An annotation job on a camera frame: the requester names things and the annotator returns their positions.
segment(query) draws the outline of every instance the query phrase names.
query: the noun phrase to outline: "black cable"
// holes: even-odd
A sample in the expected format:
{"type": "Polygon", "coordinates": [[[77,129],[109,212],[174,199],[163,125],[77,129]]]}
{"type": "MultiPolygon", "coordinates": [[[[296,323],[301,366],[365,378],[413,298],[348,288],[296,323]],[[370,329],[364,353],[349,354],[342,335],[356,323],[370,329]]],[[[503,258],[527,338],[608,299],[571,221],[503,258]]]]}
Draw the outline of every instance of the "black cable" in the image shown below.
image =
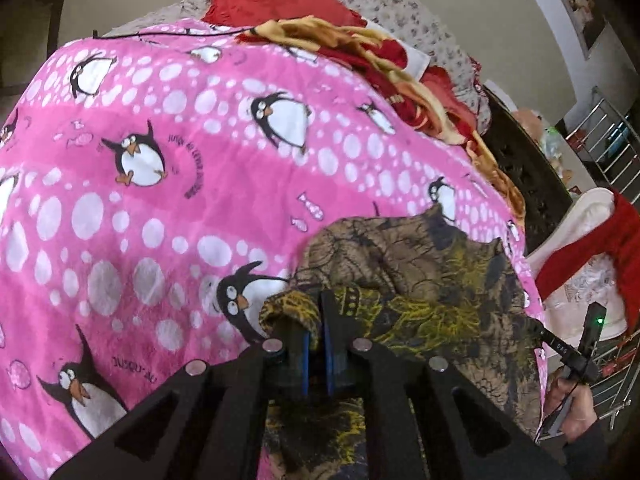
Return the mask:
{"type": "Polygon", "coordinates": [[[121,40],[122,38],[140,38],[142,36],[189,36],[190,38],[214,38],[217,36],[231,36],[240,34],[248,30],[254,30],[255,27],[241,28],[240,30],[227,30],[225,32],[216,32],[211,34],[189,34],[188,32],[136,32],[133,34],[119,34],[117,36],[98,36],[98,31],[94,30],[92,40],[121,40]]]}

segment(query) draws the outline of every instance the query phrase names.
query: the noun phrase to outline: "bed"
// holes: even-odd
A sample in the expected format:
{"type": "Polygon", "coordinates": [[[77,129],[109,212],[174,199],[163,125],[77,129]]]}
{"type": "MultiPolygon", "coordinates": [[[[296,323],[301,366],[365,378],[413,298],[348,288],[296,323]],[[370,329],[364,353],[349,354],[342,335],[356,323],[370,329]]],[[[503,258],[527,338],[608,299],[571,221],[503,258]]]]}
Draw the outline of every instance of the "bed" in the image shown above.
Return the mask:
{"type": "MultiPolygon", "coordinates": [[[[486,129],[472,60],[421,4],[342,1],[451,70],[486,129]]],[[[260,340],[260,307],[242,326],[234,316],[286,289],[303,249],[345,217],[440,208],[441,228],[507,264],[509,306],[543,319],[524,234],[462,147],[417,136],[330,60],[240,45],[236,30],[192,18],[206,6],[184,0],[110,33],[144,28],[142,38],[65,45],[8,118],[0,276],[9,304],[32,307],[2,310],[0,431],[28,478],[48,476],[190,359],[224,362],[260,340]],[[292,136],[267,121],[281,108],[296,117],[292,136]],[[100,415],[87,411],[94,401],[100,415]]],[[[535,399],[528,408],[510,390],[486,393],[534,434],[546,359],[527,359],[532,375],[513,387],[535,399]]],[[[260,474],[271,478],[266,462],[260,474]]]]}

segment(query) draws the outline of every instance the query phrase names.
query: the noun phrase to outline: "camouflage fabric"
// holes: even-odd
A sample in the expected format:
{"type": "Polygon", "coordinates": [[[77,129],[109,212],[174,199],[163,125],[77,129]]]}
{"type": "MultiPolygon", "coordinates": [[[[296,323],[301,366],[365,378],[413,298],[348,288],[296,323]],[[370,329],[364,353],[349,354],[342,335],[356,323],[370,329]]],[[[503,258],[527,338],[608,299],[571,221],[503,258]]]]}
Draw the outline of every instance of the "camouflage fabric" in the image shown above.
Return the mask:
{"type": "MultiPolygon", "coordinates": [[[[260,315],[305,326],[318,343],[321,318],[306,292],[332,288],[360,335],[422,360],[453,362],[496,406],[533,436],[540,383],[525,330],[522,286],[500,240],[469,240],[436,205],[410,218],[349,218],[318,233],[291,280],[260,315]]],[[[320,408],[271,406],[266,443],[278,478],[366,478],[359,402],[320,408]]]]}

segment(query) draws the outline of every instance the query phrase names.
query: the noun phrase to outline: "penguin eye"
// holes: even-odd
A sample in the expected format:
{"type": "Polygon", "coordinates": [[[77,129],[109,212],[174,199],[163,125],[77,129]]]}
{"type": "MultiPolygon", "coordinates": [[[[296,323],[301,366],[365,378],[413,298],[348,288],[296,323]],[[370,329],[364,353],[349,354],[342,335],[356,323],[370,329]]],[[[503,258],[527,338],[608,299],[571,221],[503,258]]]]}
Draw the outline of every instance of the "penguin eye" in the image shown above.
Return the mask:
{"type": "Polygon", "coordinates": [[[69,379],[69,376],[66,374],[66,372],[60,372],[58,378],[60,379],[60,386],[62,386],[65,390],[68,390],[69,386],[71,386],[71,379],[69,379]]]}

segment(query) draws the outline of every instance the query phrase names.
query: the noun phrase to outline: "human hand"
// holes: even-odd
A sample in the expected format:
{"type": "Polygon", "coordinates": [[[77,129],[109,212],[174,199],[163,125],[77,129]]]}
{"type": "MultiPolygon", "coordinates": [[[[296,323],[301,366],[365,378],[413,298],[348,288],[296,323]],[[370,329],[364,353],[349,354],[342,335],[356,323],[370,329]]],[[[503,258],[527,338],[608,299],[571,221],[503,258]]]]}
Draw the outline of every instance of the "human hand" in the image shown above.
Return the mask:
{"type": "MultiPolygon", "coordinates": [[[[546,394],[544,415],[549,416],[562,403],[564,397],[571,392],[575,381],[569,381],[558,377],[562,368],[552,375],[551,389],[546,394]]],[[[571,393],[573,402],[569,414],[560,426],[560,430],[566,435],[567,441],[572,443],[598,420],[598,415],[593,409],[593,396],[588,386],[578,384],[571,393]]]]}

